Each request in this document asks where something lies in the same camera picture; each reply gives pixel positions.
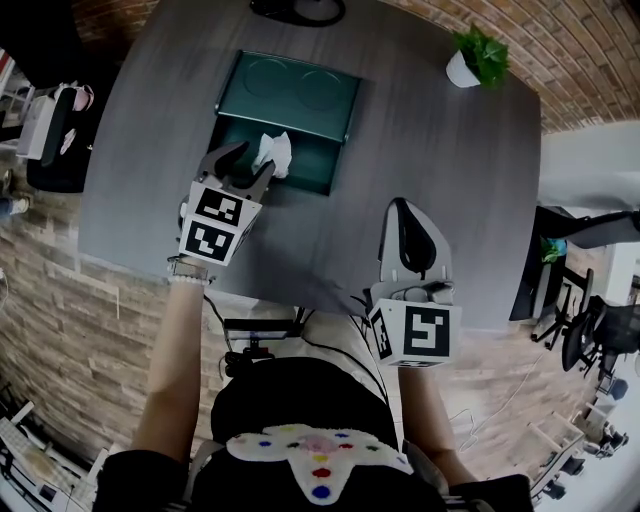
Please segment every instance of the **brick wall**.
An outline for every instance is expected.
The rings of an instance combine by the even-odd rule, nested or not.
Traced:
[[[540,94],[546,132],[640,119],[640,25],[622,0],[387,1],[506,42],[513,73]],[[157,2],[74,0],[80,37],[123,57]]]

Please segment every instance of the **green plant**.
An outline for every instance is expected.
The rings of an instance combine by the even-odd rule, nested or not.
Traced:
[[[493,37],[486,36],[475,25],[466,34],[454,32],[458,49],[471,72],[482,85],[496,87],[509,69],[509,49]]]
[[[567,243],[564,240],[540,237],[540,253],[542,263],[555,263],[559,257],[567,254]]]

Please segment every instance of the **potted plant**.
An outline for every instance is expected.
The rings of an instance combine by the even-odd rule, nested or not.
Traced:
[[[509,50],[475,25],[466,34],[454,32],[458,52],[447,66],[447,76],[458,87],[496,87],[509,69]]]

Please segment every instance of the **white cube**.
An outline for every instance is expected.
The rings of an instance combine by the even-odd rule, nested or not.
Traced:
[[[182,226],[180,253],[229,265],[262,206],[194,181]]]
[[[379,361],[388,366],[450,361],[458,346],[461,316],[458,306],[380,299],[369,314]]]

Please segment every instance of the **table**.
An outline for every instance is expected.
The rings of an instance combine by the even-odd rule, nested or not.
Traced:
[[[166,275],[178,204],[207,152],[235,53],[272,53],[363,79],[351,137],[331,196],[271,187],[215,288],[361,314],[350,295],[377,280],[384,213],[402,196],[451,245],[463,325],[504,329],[538,190],[537,95],[513,76],[497,90],[455,87],[450,34],[374,0],[347,0],[346,17],[323,29],[268,20],[248,4],[163,0],[153,12],[98,130],[80,251]]]

